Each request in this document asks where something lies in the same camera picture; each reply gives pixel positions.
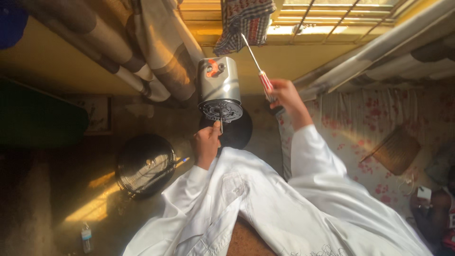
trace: white shirt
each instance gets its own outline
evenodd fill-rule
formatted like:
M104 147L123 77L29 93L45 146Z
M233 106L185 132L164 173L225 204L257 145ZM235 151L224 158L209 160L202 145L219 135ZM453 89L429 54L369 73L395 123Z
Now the white shirt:
M208 171L193 166L163 191L163 216L123 255L225 256L238 215L278 255L432 255L393 209L347 177L314 125L294 134L291 171L286 183L255 155L224 148Z

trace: right hand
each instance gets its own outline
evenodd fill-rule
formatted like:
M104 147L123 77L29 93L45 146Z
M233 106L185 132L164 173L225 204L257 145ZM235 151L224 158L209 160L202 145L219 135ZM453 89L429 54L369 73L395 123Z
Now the right hand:
M283 106L291 117L294 131L313 123L305 104L291 81L273 79L270 80L270 83L273 85L273 90L268 90L267 93L277 99L270 104L270 108Z
M270 108L283 106L288 113L301 112L306 109L302 99L297 92L294 84L289 80L274 79L270 80L273 90L267 91L277 100L270 104Z

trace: orange clip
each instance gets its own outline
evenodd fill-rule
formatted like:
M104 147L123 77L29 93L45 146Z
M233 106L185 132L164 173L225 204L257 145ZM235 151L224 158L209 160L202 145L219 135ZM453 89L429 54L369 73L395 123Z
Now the orange clip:
M218 64L213 59L209 59L208 63L212 65L212 71L207 73L207 77L212 77L215 73L218 72Z

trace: red handle screwdriver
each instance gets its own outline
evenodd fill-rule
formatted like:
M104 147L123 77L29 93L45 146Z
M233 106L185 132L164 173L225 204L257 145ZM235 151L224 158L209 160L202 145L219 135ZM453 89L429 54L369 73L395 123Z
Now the red handle screwdriver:
M254 54L253 52L251 51L251 48L250 48L250 45L248 44L248 41L247 39L245 38L245 36L240 33L243 37L243 40L245 40L245 43L247 44L247 47L248 47L248 50L250 50L250 53L251 53L251 57L253 57L253 60L254 60L254 64L256 64L256 67L258 68L258 71L259 71L259 80L261 80L261 83L262 85L264 86L264 92L265 92L265 97L267 98L267 100L272 103L275 101L275 99L273 98L272 95L268 94L267 93L267 90L272 90L273 89L273 86L272 84L270 83L270 80L267 78L267 75L265 74L265 72L259 67L258 65L258 62L256 61L256 58L254 57Z

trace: water bottle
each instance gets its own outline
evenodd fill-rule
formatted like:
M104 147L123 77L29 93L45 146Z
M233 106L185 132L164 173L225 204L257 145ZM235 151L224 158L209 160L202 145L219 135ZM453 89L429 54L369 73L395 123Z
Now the water bottle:
M88 226L87 222L84 221L84 226L82 227L82 246L84 247L84 252L89 253L93 251L93 244L91 243L91 229Z

